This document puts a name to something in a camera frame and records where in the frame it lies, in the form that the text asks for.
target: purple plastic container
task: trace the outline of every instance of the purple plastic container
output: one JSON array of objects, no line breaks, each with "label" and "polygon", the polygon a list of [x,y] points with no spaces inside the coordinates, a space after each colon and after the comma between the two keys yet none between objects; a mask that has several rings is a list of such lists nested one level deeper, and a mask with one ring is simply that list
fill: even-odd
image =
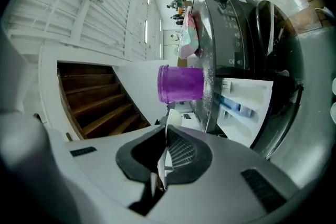
[{"label": "purple plastic container", "polygon": [[199,100],[203,96],[203,71],[199,68],[160,66],[157,92],[160,102]]}]

